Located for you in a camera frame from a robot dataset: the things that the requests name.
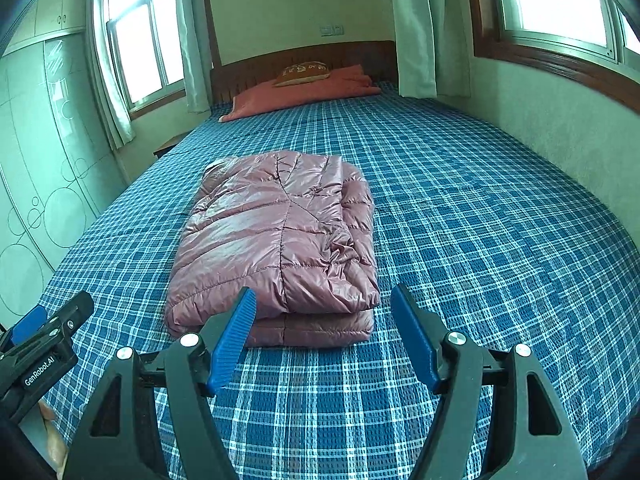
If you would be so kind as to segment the pink quilted down jacket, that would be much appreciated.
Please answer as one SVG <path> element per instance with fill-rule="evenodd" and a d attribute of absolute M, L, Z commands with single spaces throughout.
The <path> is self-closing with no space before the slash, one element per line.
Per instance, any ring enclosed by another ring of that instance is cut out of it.
<path fill-rule="evenodd" d="M 381 302 L 374 200 L 337 155 L 274 151 L 204 170 L 169 275 L 174 337 L 257 298 L 251 347 L 340 348 L 370 339 Z"/>

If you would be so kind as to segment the blue plaid bed sheet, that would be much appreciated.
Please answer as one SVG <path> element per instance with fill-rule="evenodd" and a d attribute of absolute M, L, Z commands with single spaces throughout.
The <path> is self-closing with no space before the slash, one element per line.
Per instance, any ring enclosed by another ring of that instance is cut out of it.
<path fill-rule="evenodd" d="M 548 374 L 589 469 L 639 409 L 639 252 L 592 194 L 496 127 L 398 96 L 328 101 L 225 124 L 210 118 L 138 177 L 70 248 L 41 297 L 90 292 L 77 364 L 47 394 L 75 433 L 122 347 L 170 341 L 172 259 L 204 169 L 275 150 L 335 154 L 375 203 L 378 284 L 488 348 L 524 342 Z M 403 479 L 437 401 L 416 379 L 390 310 L 343 350 L 250 349 L 210 401 L 243 479 Z"/>

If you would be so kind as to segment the green curtain far left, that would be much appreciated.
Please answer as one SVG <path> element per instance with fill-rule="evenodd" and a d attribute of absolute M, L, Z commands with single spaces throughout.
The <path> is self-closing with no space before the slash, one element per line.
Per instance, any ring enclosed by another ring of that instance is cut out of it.
<path fill-rule="evenodd" d="M 134 140 L 128 107 L 116 79 L 106 28 L 105 0 L 86 0 L 87 58 L 92 91 L 112 150 Z"/>

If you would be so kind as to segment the wooden nightstand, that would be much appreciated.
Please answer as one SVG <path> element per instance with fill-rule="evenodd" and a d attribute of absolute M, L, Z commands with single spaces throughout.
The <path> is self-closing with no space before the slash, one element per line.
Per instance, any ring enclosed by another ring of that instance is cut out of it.
<path fill-rule="evenodd" d="M 183 141 L 189 134 L 190 131 L 187 131 L 173 136 L 153 152 L 154 156 L 157 159 L 162 158 L 165 154 L 169 153 L 173 148 L 175 148 L 181 141 Z"/>

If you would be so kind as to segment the left window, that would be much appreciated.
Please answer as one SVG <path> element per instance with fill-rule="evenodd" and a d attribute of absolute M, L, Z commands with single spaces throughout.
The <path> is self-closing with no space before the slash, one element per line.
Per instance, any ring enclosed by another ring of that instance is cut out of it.
<path fill-rule="evenodd" d="M 183 88 L 176 0 L 104 0 L 108 45 L 130 110 Z"/>

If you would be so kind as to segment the window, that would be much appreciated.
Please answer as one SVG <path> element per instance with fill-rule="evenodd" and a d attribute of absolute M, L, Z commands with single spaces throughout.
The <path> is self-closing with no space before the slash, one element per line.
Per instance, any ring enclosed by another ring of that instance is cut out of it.
<path fill-rule="evenodd" d="M 639 0 L 469 0 L 473 53 L 639 108 Z"/>
<path fill-rule="evenodd" d="M 183 88 L 176 0 L 104 0 L 108 45 L 130 110 Z"/>

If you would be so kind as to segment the small brown embroidered cushion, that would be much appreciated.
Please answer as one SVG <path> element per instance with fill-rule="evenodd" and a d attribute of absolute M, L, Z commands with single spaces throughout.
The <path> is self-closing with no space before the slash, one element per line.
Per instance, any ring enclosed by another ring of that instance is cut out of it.
<path fill-rule="evenodd" d="M 296 63 L 285 67 L 279 76 L 273 81 L 277 88 L 295 86 L 296 84 L 308 84 L 329 78 L 331 71 L 326 64 L 318 61 Z"/>

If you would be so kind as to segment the green curtain beside headboard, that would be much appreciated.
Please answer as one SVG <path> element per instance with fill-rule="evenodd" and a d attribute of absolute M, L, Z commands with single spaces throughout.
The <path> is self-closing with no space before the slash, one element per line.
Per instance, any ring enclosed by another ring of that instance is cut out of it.
<path fill-rule="evenodd" d="M 186 107 L 191 113 L 205 113 L 212 104 L 205 0 L 176 0 L 176 13 Z"/>

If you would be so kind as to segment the orange red pillow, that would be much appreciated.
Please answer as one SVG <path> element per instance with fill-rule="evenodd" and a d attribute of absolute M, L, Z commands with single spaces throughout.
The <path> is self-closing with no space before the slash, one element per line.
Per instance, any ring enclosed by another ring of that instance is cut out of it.
<path fill-rule="evenodd" d="M 218 122 L 233 122 L 321 101 L 377 96 L 381 92 L 361 65 L 337 68 L 330 70 L 326 78 L 281 87 L 277 87 L 273 79 L 235 96 L 230 112 L 220 116 Z"/>

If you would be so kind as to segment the dark wooden headboard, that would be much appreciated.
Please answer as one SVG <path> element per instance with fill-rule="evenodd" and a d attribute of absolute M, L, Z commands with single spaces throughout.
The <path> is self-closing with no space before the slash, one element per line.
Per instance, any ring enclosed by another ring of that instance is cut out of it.
<path fill-rule="evenodd" d="M 285 67 L 310 61 L 330 70 L 360 64 L 373 81 L 398 84 L 393 40 L 347 41 L 282 50 L 213 67 L 209 72 L 213 103 L 230 103 L 239 93 L 276 78 Z"/>

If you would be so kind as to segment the right window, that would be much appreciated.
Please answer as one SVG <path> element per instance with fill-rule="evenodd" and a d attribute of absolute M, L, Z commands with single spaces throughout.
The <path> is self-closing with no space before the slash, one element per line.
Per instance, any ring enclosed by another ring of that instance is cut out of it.
<path fill-rule="evenodd" d="M 469 0 L 473 53 L 639 108 L 639 0 Z"/>

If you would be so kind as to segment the green curtain right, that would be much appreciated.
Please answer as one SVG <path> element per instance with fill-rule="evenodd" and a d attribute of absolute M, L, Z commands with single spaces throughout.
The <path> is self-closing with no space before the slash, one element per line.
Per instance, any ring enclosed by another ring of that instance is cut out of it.
<path fill-rule="evenodd" d="M 466 98 L 470 66 L 460 0 L 392 0 L 398 90 L 408 98 Z"/>

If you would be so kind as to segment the wall power socket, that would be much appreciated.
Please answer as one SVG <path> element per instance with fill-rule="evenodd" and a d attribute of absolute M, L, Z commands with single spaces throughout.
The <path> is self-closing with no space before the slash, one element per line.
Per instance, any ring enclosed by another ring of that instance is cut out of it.
<path fill-rule="evenodd" d="M 343 36 L 345 29 L 343 25 L 326 25 L 320 27 L 321 37 Z"/>

